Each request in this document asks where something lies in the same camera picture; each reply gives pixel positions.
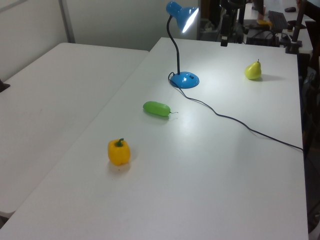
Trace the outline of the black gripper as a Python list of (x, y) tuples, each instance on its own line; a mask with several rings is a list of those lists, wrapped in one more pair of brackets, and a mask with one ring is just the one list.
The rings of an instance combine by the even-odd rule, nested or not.
[(233, 16), (225, 14), (222, 16), (221, 28), (220, 28), (220, 46), (228, 46), (228, 38), (233, 35)]

